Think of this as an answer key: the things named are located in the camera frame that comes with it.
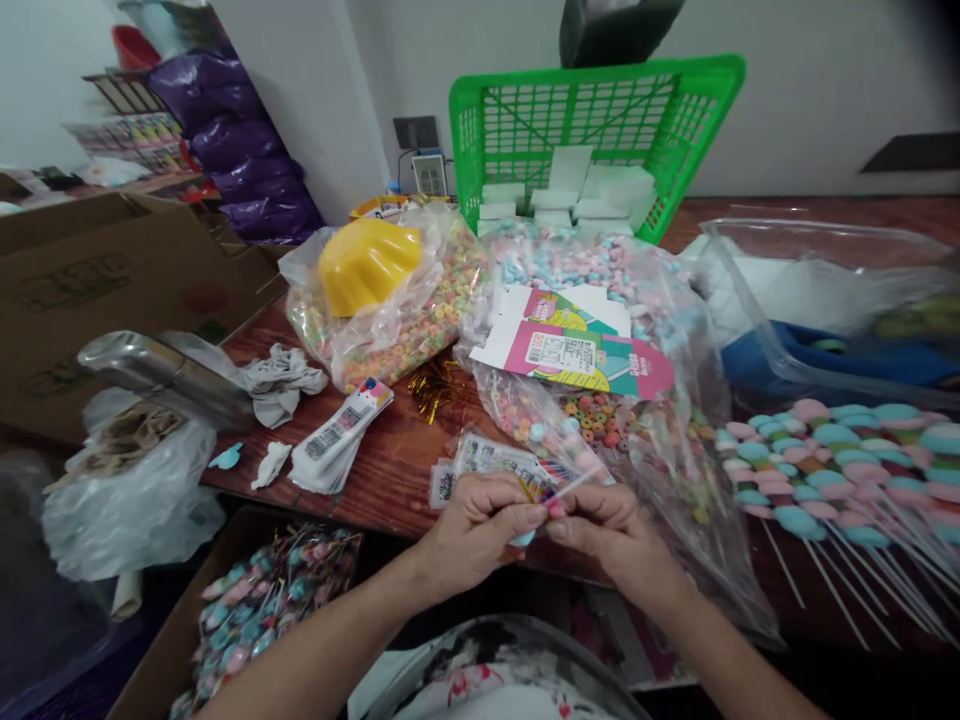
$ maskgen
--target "pastel candy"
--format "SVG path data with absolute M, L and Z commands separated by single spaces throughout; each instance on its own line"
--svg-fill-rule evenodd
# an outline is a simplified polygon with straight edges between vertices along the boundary
M 787 482 L 772 482 L 761 485 L 760 492 L 764 495 L 793 495 L 796 488 Z
M 856 545 L 869 545 L 870 547 L 890 546 L 890 539 L 886 535 L 866 525 L 844 528 L 843 534 L 847 536 L 847 540 Z
M 867 438 L 860 443 L 860 447 L 864 450 L 869 450 L 870 452 L 876 452 L 877 450 L 899 450 L 900 446 L 895 442 L 891 442 L 886 438 Z
M 840 513 L 829 503 L 811 500 L 810 502 L 800 503 L 800 507 L 813 515 L 818 520 L 834 520 Z
M 853 483 L 824 485 L 822 488 L 820 488 L 820 492 L 827 500 L 845 500 L 857 492 L 857 486 Z
M 750 427 L 759 428 L 761 425 L 765 425 L 771 420 L 773 420 L 773 418 L 769 415 L 754 415 L 752 418 L 747 420 L 747 422 L 750 424 Z
M 866 450 L 841 450 L 834 458 L 837 461 L 837 464 L 840 467 L 847 465 L 848 463 L 870 463 L 871 465 L 879 465 L 880 461 L 877 459 L 876 455 L 873 453 L 868 453 Z
M 960 470 L 950 470 L 949 468 L 929 468 L 925 475 L 931 482 L 944 483 L 945 485 L 960 485 Z
M 838 485 L 847 482 L 843 475 L 833 470 L 817 470 L 807 477 L 807 484 L 818 490 L 824 485 Z
M 934 523 L 933 529 L 936 530 L 937 535 L 942 537 L 951 545 L 960 545 L 960 527 L 946 525 L 944 523 Z
M 783 440 L 774 440 L 771 446 L 773 451 L 783 455 L 783 451 L 791 447 L 805 447 L 802 440 L 796 438 L 784 438 Z
M 945 502 L 960 503 L 960 485 L 928 482 L 927 495 Z
M 858 485 L 863 483 L 883 485 L 890 479 L 890 473 L 885 468 L 872 463 L 849 463 L 844 465 L 843 476 L 850 482 L 855 482 Z
M 870 414 L 870 408 L 864 405 L 840 405 L 839 407 L 830 408 L 830 415 L 834 419 Z
M 796 505 L 774 508 L 773 516 L 784 530 L 794 535 L 809 535 L 817 528 L 813 515 Z
M 909 455 L 914 465 L 921 470 L 926 470 L 933 463 L 933 452 L 930 448 L 922 445 L 904 445 L 901 450 Z
M 850 417 L 841 418 L 837 422 L 849 428 L 868 427 L 874 430 L 880 429 L 880 421 L 873 415 L 851 415 Z
M 940 522 L 951 527 L 960 527 L 960 513 L 950 512 L 936 508 L 930 511 L 930 519 L 934 522 Z
M 773 520 L 773 510 L 763 505 L 745 505 L 743 511 L 764 520 Z
M 810 500 L 823 500 L 823 495 L 820 494 L 820 491 L 816 488 L 812 488 L 809 485 L 800 485 L 796 492 L 793 494 L 794 500 L 797 502 L 807 502 Z
M 837 527 L 843 528 L 844 530 L 870 524 L 872 524 L 870 518 L 854 510 L 841 510 L 840 515 L 837 517 Z
M 960 425 L 944 423 L 929 427 L 920 436 L 920 444 L 935 453 L 960 455 Z
M 890 478 L 887 482 L 887 490 L 899 488 L 901 490 L 913 490 L 914 492 L 921 493 L 923 495 L 927 494 L 926 483 L 922 483 L 916 478 L 908 478 L 897 475 Z
M 730 479 L 734 482 L 756 482 L 753 470 L 729 470 L 727 471 L 727 475 L 729 475 Z
M 874 450 L 873 454 L 887 462 L 896 463 L 903 467 L 913 467 L 913 459 L 899 450 Z
M 819 418 L 829 418 L 830 409 L 819 400 L 804 398 L 793 404 L 794 417 L 808 423 Z
M 881 421 L 909 420 L 910 418 L 920 417 L 920 411 L 913 407 L 913 405 L 904 405 L 903 403 L 878 405 L 873 409 L 873 414 Z
M 800 433 L 807 431 L 807 426 L 804 425 L 801 420 L 797 420 L 795 417 L 777 419 L 783 424 L 783 426 L 787 429 L 787 432 L 791 435 L 799 435 Z
M 737 454 L 746 460 L 766 460 L 770 451 L 760 443 L 743 443 L 737 448 Z
M 737 423 L 729 422 L 727 423 L 727 432 L 733 435 L 735 438 L 744 438 L 752 437 L 756 433 L 753 431 L 753 428 L 747 425 L 746 423 Z
M 802 463 L 804 460 L 810 457 L 810 451 L 802 447 L 792 447 L 784 450 L 781 455 L 783 455 L 783 459 L 788 463 L 796 465 L 798 463 Z
M 723 461 L 723 469 L 727 472 L 731 470 L 749 470 L 753 466 L 748 463 L 746 460 L 741 460 L 740 458 L 727 458 Z
M 754 477 L 758 483 L 787 482 L 790 479 L 779 470 L 758 470 L 754 473 Z
M 933 498 L 929 495 L 908 488 L 887 488 L 887 495 L 893 498 L 898 505 L 903 505 L 904 507 L 930 510 L 935 505 Z
M 770 500 L 766 495 L 761 495 L 756 490 L 741 490 L 736 494 L 737 502 L 741 505 L 769 505 Z
M 813 436 L 824 445 L 834 443 L 849 443 L 854 446 L 860 445 L 860 436 L 850 428 L 842 425 L 821 425 L 813 431 Z
M 858 485 L 857 491 L 853 494 L 853 499 L 859 502 L 873 502 L 874 500 L 882 500 L 886 495 L 883 494 L 883 490 L 880 489 L 879 485 Z

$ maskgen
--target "electrical outlet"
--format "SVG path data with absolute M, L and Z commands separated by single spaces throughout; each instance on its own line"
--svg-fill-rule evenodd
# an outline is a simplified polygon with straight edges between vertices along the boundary
M 420 155 L 413 159 L 413 174 L 417 177 L 417 190 L 431 197 L 445 197 L 447 175 L 443 155 Z
M 437 118 L 421 115 L 414 118 L 394 118 L 393 129 L 401 150 L 440 147 L 437 136 Z

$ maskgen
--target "clear plastic bag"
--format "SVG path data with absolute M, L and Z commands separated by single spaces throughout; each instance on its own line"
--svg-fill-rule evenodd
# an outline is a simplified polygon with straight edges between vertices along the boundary
M 397 224 L 419 228 L 420 263 L 387 300 L 352 318 L 331 315 L 316 272 L 337 228 L 321 229 L 280 260 L 290 284 L 287 318 L 342 392 L 368 377 L 392 385 L 456 340 L 461 312 L 488 280 L 486 254 L 456 206 L 404 210 Z
M 709 313 L 683 265 L 631 237 L 534 221 L 504 221 L 484 240 L 493 243 L 505 283 L 558 292 L 584 283 L 606 288 L 610 300 L 627 306 L 632 336 L 664 353 L 676 378 L 661 397 L 641 401 L 470 360 L 489 331 L 485 307 L 496 293 L 489 283 L 464 314 L 455 350 L 487 412 L 551 474 L 560 468 L 560 492 L 598 465 L 605 471 L 586 479 L 609 475 L 632 488 L 700 589 L 739 626 L 778 641 L 776 617 L 753 575 L 743 516 L 715 459 L 711 428 L 729 419 L 729 391 Z M 533 425 L 540 427 L 531 433 Z
M 235 372 L 220 348 L 195 336 L 166 333 L 162 339 L 221 375 Z M 84 410 L 90 437 L 67 470 L 79 467 L 96 450 L 100 431 L 139 399 L 118 388 L 91 398 Z M 189 559 L 225 519 L 214 491 L 199 486 L 216 439 L 214 430 L 189 420 L 129 469 L 112 477 L 81 474 L 47 496 L 43 532 L 60 574 L 103 580 Z

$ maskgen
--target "cardboard box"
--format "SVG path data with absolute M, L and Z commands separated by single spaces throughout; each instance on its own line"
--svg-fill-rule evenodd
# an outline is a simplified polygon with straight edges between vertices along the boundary
M 200 645 L 198 620 L 206 605 L 200 593 L 226 575 L 234 563 L 271 542 L 274 531 L 282 532 L 290 519 L 287 513 L 255 505 L 247 505 L 234 515 L 160 628 L 107 720 L 166 719 L 173 701 L 191 687 L 190 658 Z
M 0 423 L 67 443 L 102 383 L 76 363 L 115 330 L 220 342 L 286 284 L 259 247 L 224 249 L 189 206 L 110 193 L 0 217 Z

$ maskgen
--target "green plastic basket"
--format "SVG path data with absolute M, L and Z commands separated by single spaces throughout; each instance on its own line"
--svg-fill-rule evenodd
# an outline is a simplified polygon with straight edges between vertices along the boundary
M 547 186 L 553 149 L 593 145 L 593 161 L 642 165 L 657 202 L 637 237 L 657 244 L 733 105 L 739 55 L 583 70 L 466 75 L 450 89 L 460 209 L 474 232 L 485 183 Z

